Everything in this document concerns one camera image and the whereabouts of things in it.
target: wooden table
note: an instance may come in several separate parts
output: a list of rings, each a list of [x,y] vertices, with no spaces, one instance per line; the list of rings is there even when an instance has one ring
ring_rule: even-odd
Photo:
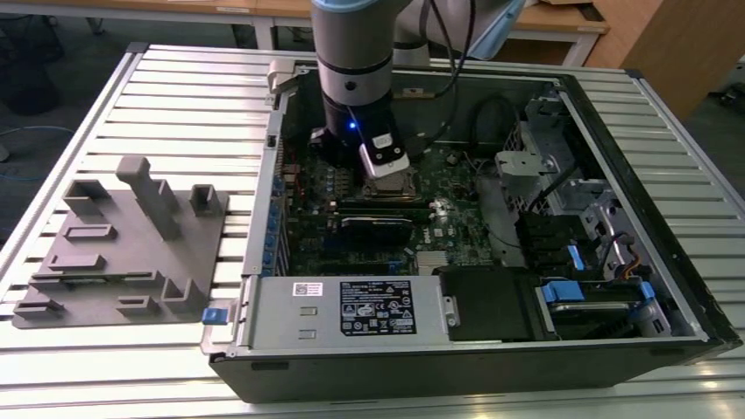
[[[275,49],[275,28],[310,26],[309,0],[0,0],[0,12],[55,16],[249,24],[262,50]],[[587,21],[577,8],[535,4],[519,15],[511,39],[571,44],[563,65],[579,66],[609,26]]]

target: white label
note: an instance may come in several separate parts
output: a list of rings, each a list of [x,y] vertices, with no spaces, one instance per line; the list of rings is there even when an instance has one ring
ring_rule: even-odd
[[[319,297],[323,295],[322,282],[295,282],[291,285],[291,297]]]
[[[386,148],[393,144],[393,137],[390,134],[383,134],[379,137],[374,137],[371,139],[371,144],[374,144],[375,148]]]
[[[603,33],[605,32],[603,28],[593,28],[591,26],[579,26],[579,27],[577,27],[577,30],[579,32],[597,32],[597,33]]]
[[[217,11],[225,11],[227,13],[250,13],[243,7],[215,7]]]

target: metal bracket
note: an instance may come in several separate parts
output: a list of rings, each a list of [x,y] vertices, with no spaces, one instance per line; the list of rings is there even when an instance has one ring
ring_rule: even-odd
[[[294,79],[294,59],[278,58],[269,63],[266,84],[269,92],[278,94],[286,89],[286,84]]]
[[[445,323],[447,327],[461,326],[461,318],[457,314],[455,297],[445,296],[442,298],[442,306],[445,308]]]

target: blue cable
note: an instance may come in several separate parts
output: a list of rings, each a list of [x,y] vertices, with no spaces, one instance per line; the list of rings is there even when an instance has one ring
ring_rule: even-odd
[[[2,135],[7,135],[11,133],[17,133],[18,131],[26,130],[26,129],[47,129],[50,131],[62,131],[67,134],[73,134],[74,135],[74,131],[71,131],[70,129],[65,128],[65,127],[47,127],[47,126],[37,126],[37,127],[17,127],[13,129],[6,130],[5,132],[0,133],[0,137]]]
[[[14,177],[14,176],[7,176],[7,175],[0,175],[0,179],[5,179],[6,181],[22,181],[22,182],[30,182],[30,181],[39,181],[41,179],[45,179],[46,176],[42,177]]]

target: black cable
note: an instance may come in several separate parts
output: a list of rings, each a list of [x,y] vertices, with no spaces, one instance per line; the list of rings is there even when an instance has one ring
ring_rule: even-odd
[[[478,146],[478,118],[481,117],[481,113],[486,108],[486,105],[489,105],[491,102],[494,102],[497,105],[501,105],[505,108],[505,109],[499,109],[499,112],[497,113],[494,119],[498,121],[503,121],[502,115],[505,114],[503,111],[506,111],[506,113],[511,113],[514,117],[513,125],[519,124],[519,112],[517,110],[517,107],[514,107],[514,104],[511,104],[510,100],[501,93],[490,93],[486,97],[483,97],[475,102],[475,105],[473,105],[473,108],[467,113],[466,125],[470,128],[467,131],[466,140],[471,148],[475,148]]]
[[[439,26],[439,30],[442,31],[442,37],[445,38],[447,55],[454,55],[453,45],[450,43],[450,37],[445,27],[445,19],[442,19],[442,14],[439,13],[439,8],[437,7],[435,0],[429,0],[429,5],[431,7],[431,12],[434,13],[437,25]],[[470,50],[470,43],[473,42],[473,30],[475,26],[475,0],[469,0],[469,8],[467,32],[465,33],[465,45],[463,51],[461,53],[461,58],[457,62],[457,68],[451,71],[450,80],[447,81],[445,87],[442,87],[442,89],[437,93],[434,93],[434,99],[438,99],[446,95],[446,93],[455,85],[457,78],[459,77],[461,71],[463,70],[465,58],[467,57],[467,50]]]
[[[445,38],[445,44],[446,44],[446,55],[447,55],[447,60],[450,62],[450,81],[447,82],[446,86],[442,88],[442,90],[439,92],[437,92],[434,94],[434,98],[441,98],[450,90],[453,91],[453,101],[451,101],[451,105],[450,105],[450,112],[449,115],[446,117],[446,121],[445,123],[439,126],[438,130],[429,136],[429,138],[426,138],[426,145],[423,147],[423,149],[429,148],[429,146],[431,146],[431,144],[434,144],[434,141],[437,141],[439,139],[439,137],[446,133],[446,130],[450,128],[450,126],[453,125],[453,122],[455,121],[455,115],[457,115],[457,79],[459,77],[461,71],[463,70],[463,64],[465,64],[465,57],[467,56],[467,50],[470,50],[470,43],[473,40],[473,28],[475,26],[475,0],[470,0],[470,12],[469,12],[469,18],[467,18],[467,34],[465,35],[465,45],[463,45],[463,53],[461,54],[461,58],[458,60],[457,66],[455,66],[455,59],[454,59],[454,49],[453,49],[453,43],[450,42],[450,35],[446,31],[446,26],[445,26],[445,20],[442,19],[442,14],[439,13],[439,9],[437,8],[437,3],[434,0],[429,0],[429,3],[431,5],[431,11],[434,12],[434,17],[437,20],[437,24],[439,26],[439,30],[442,31],[442,38]]]
[[[486,229],[486,231],[489,231],[489,234],[491,235],[493,238],[495,238],[499,241],[499,243],[507,245],[509,247],[514,247],[515,249],[522,250],[522,248],[517,244],[511,244],[506,242],[499,236],[497,236],[497,233],[491,231],[487,225],[483,225],[483,228]]]
[[[561,184],[563,182],[566,182],[566,179],[569,179],[569,176],[574,173],[574,171],[578,168],[579,168],[579,162],[577,160],[574,160],[574,163],[571,163],[571,166],[569,166],[566,168],[566,170],[563,172],[561,172],[561,174],[557,176],[557,178],[550,183],[550,185],[547,185],[547,188],[545,188],[543,190],[539,191],[538,196],[535,196],[535,199],[533,199],[533,202],[527,206],[527,211],[526,212],[530,212],[533,210],[533,208],[535,208],[535,205],[538,205],[539,201],[543,198],[546,198],[547,194],[550,194],[561,186]]]

